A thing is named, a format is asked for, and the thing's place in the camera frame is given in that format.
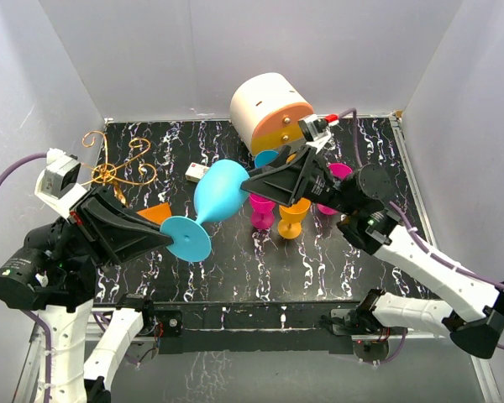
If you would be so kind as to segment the yellow wine glass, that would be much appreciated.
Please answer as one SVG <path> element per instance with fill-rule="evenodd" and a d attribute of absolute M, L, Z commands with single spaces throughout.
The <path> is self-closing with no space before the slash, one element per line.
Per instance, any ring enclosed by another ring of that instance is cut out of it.
<path fill-rule="evenodd" d="M 311 202 L 306 198 L 301 198 L 290 207 L 279 206 L 281 220 L 277 230 L 284 239 L 297 238 L 302 233 L 302 220 L 306 217 L 311 206 Z"/>
<path fill-rule="evenodd" d="M 294 153 L 294 154 L 291 154 L 288 156 L 288 158 L 286 159 L 286 162 L 287 164 L 292 164 L 294 163 L 296 160 L 299 160 L 299 158 L 301 157 L 301 155 L 299 153 Z"/>

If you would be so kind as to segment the blue wine glass back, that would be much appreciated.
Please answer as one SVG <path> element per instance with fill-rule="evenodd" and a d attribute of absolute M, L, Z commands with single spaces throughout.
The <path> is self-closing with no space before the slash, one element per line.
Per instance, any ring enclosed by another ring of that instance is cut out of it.
<path fill-rule="evenodd" d="M 205 260 L 212 252 L 212 243 L 202 225 L 231 218 L 248 198 L 248 193 L 240 189 L 248 179 L 249 174 L 241 164 L 233 160 L 215 162 L 194 192 L 197 217 L 172 216 L 161 224 L 160 232 L 173 241 L 167 249 L 186 262 Z"/>

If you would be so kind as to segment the white round drawer cabinet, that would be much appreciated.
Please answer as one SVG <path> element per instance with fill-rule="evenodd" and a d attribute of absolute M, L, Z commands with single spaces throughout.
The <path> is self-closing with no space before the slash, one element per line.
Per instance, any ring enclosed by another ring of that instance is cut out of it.
<path fill-rule="evenodd" d="M 314 114 L 312 105 L 281 74 L 264 73 L 244 82 L 230 102 L 230 121 L 248 151 L 298 149 L 305 143 L 298 121 Z"/>

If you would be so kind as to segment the blue wine glass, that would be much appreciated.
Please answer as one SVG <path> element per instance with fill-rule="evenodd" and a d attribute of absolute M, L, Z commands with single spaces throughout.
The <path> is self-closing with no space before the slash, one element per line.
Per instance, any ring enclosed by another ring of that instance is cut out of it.
<path fill-rule="evenodd" d="M 160 232 L 173 241 L 167 249 L 186 262 L 205 260 L 212 252 L 212 243 L 202 225 L 231 218 L 248 198 L 248 193 L 240 189 L 248 179 L 249 174 L 241 164 L 233 160 L 215 162 L 194 192 L 197 217 L 172 216 L 161 224 Z"/>
<path fill-rule="evenodd" d="M 274 161 L 278 156 L 278 152 L 273 150 L 273 149 L 266 149 L 263 151 L 260 151 L 256 156 L 255 156 L 255 168 L 260 168 L 263 166 L 268 165 L 272 161 Z"/>

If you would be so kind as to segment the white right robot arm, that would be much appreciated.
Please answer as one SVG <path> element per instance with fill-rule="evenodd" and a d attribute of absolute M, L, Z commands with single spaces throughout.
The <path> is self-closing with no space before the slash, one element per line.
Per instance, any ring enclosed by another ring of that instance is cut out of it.
<path fill-rule="evenodd" d="M 249 172 L 242 190 L 290 207 L 302 198 L 343 215 L 337 227 L 353 247 L 392 264 L 437 297 L 424 300 L 371 290 L 351 317 L 335 324 L 369 333 L 404 327 L 448 337 L 460 349 L 490 359 L 504 331 L 504 281 L 485 280 L 427 243 L 392 202 L 393 186 L 380 165 L 334 176 L 310 145 L 288 147 Z"/>

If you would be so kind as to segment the blue wine glass front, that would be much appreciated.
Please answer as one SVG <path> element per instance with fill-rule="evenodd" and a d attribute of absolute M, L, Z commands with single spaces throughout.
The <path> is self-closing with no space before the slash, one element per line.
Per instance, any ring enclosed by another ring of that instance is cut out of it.
<path fill-rule="evenodd" d="M 272 161 L 274 161 L 278 156 L 278 152 L 273 150 L 273 149 L 266 149 L 263 151 L 260 151 L 256 156 L 255 156 L 255 168 L 260 168 L 263 166 L 268 165 Z"/>

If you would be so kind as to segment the pink wine glass front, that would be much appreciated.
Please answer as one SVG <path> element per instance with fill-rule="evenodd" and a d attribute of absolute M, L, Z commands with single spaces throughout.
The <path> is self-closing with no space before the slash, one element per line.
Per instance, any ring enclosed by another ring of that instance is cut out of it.
<path fill-rule="evenodd" d="M 333 174 L 333 176 L 338 179 L 345 178 L 353 171 L 348 165 L 343 163 L 332 163 L 328 165 L 328 168 L 330 169 L 330 172 Z M 326 216 L 332 216 L 338 213 L 336 210 L 330 207 L 326 207 L 322 204 L 317 204 L 317 209 Z"/>

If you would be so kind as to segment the small white cardboard box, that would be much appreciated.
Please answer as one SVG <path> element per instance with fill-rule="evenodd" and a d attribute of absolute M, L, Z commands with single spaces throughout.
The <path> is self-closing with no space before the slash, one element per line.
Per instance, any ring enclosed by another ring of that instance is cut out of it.
<path fill-rule="evenodd" d="M 186 169 L 185 177 L 190 182 L 198 183 L 207 174 L 208 170 L 208 166 L 190 163 Z"/>

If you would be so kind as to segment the orange wooden rack base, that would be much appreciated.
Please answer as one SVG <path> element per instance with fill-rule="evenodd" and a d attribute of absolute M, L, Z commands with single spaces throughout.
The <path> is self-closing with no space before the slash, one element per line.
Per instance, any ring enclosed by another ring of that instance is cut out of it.
<path fill-rule="evenodd" d="M 157 225 L 161 225 L 167 218 L 172 216 L 171 207 L 168 202 L 160 203 L 156 206 L 148 207 L 137 213 Z"/>

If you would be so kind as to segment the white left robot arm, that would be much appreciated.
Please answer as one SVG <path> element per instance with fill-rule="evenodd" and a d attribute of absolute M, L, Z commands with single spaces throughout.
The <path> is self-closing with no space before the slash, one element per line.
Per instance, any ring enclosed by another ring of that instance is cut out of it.
<path fill-rule="evenodd" d="M 152 332 L 157 316 L 145 298 L 127 298 L 108 328 L 116 339 L 85 364 L 97 271 L 173 241 L 105 188 L 87 190 L 75 184 L 58 194 L 34 193 L 59 216 L 29 231 L 23 246 L 1 266 L 0 301 L 31 314 L 44 332 L 36 401 L 108 402 L 114 373 L 131 339 Z"/>

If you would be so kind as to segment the pink wine glass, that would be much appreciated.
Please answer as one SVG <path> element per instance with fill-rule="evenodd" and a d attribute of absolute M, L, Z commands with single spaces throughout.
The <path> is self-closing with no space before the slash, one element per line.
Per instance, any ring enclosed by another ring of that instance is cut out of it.
<path fill-rule="evenodd" d="M 330 169 L 330 172 L 333 174 L 333 176 L 338 179 L 345 178 L 353 171 L 348 165 L 343 163 L 332 163 L 328 165 L 328 168 Z M 322 204 L 317 204 L 317 209 L 326 216 L 332 216 L 338 213 L 336 210 L 330 207 L 326 207 Z"/>
<path fill-rule="evenodd" d="M 259 230 L 270 228 L 275 221 L 273 210 L 276 204 L 273 201 L 255 194 L 249 195 L 249 204 L 252 208 L 250 216 L 251 224 Z"/>

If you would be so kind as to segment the black front mounting rail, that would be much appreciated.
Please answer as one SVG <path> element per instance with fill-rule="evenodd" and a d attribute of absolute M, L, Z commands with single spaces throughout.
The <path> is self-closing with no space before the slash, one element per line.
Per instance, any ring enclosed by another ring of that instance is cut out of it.
<path fill-rule="evenodd" d="M 134 338 L 161 354 L 195 352 L 328 351 L 352 354 L 360 343 L 394 350 L 400 327 L 366 332 L 333 323 L 357 306 L 354 301 L 157 302 L 155 318 Z"/>

